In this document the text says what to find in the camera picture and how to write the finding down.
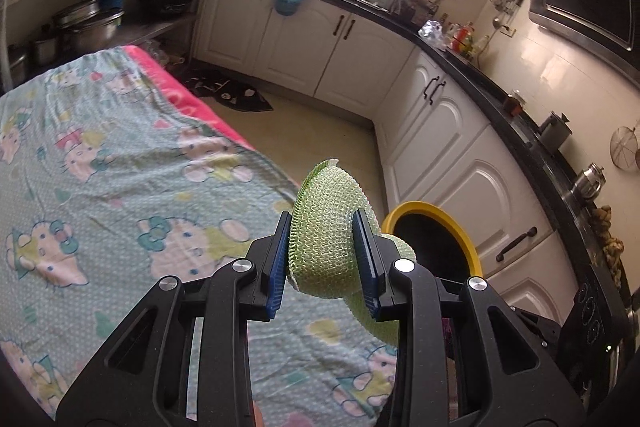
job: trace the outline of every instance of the black countertop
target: black countertop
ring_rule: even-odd
[[[424,42],[411,28],[392,19],[388,12],[356,0],[321,0],[371,20],[419,46],[469,95],[489,119],[526,176],[554,230],[558,230],[576,275],[585,264],[607,268],[607,263],[588,223],[588,213],[571,193],[576,172],[561,153],[550,155],[538,141],[538,126],[526,114],[512,118],[502,109],[506,93],[488,76],[451,53]],[[620,290],[625,306],[631,295],[624,267]]]

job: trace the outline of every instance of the blue container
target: blue container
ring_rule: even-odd
[[[288,17],[298,11],[302,0],[275,0],[274,8],[280,15]]]
[[[122,10],[124,8],[124,0],[98,0],[101,12],[106,12],[113,8]]]

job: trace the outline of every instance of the cabinet handle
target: cabinet handle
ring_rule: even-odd
[[[435,78],[432,78],[429,81],[429,84],[427,84],[427,87],[424,88],[424,91],[422,92],[422,94],[424,95],[424,99],[427,100],[427,91],[429,90],[429,88],[431,87],[431,84],[433,84],[434,82],[437,82],[440,79],[440,75],[436,76]]]
[[[344,36],[344,40],[349,38],[349,35],[351,35],[351,30],[353,30],[353,25],[356,23],[356,19],[352,19],[351,20],[351,26],[349,26],[349,29],[347,30],[347,34]]]
[[[522,243],[527,237],[533,237],[537,233],[538,233],[538,229],[536,227],[531,227],[529,230],[527,230],[527,232],[521,233],[518,237],[516,237],[513,241],[511,241],[506,247],[500,250],[500,253],[495,256],[495,260],[498,263],[501,263],[502,261],[504,261],[504,254],[516,248],[517,245]]]
[[[444,87],[447,85],[447,81],[443,80],[442,82],[439,82],[438,85],[436,86],[436,88],[433,90],[433,92],[431,93],[431,96],[429,97],[429,105],[433,105],[433,95],[436,94],[437,90],[439,87]]]
[[[340,15],[340,20],[338,21],[338,25],[335,27],[334,37],[338,34],[338,30],[340,29],[340,26],[342,25],[343,20],[344,20],[344,15]]]

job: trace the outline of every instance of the kitchen cabinet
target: kitchen cabinet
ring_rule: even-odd
[[[558,232],[488,279],[509,306],[564,323],[578,283]]]
[[[374,118],[380,159],[384,162],[420,115],[425,116],[445,74],[418,46],[380,104]]]
[[[552,233],[538,198],[520,167],[492,127],[485,128],[436,183],[418,185],[408,199],[435,204],[465,229],[489,277],[517,261]],[[502,248],[536,227],[496,261]]]
[[[422,92],[418,92],[424,81],[423,78],[407,90],[406,99],[392,109],[409,107],[411,98],[418,97],[418,110],[408,111],[410,118],[415,118],[414,123],[408,131],[398,134],[398,144],[388,159],[382,160],[389,208],[404,201],[420,200],[489,125],[476,104],[449,77],[441,77],[431,85],[426,102]],[[379,114],[385,110],[384,105],[385,102]],[[402,131],[407,126],[397,123],[396,127]]]
[[[316,98],[373,118],[414,45],[351,15],[316,90]]]
[[[349,16],[319,0],[303,0],[288,17],[273,10],[254,76],[313,96]]]
[[[194,56],[252,74],[273,0],[206,0]]]

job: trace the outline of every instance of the pink fabric edge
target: pink fabric edge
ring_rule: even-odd
[[[142,68],[146,76],[151,79],[154,85],[160,90],[164,97],[180,113],[189,118],[203,121],[218,133],[228,139],[254,150],[247,140],[245,140],[235,129],[233,129],[222,118],[202,100],[191,94],[178,80],[165,71],[160,64],[153,60],[145,51],[137,46],[124,46],[124,51]]]

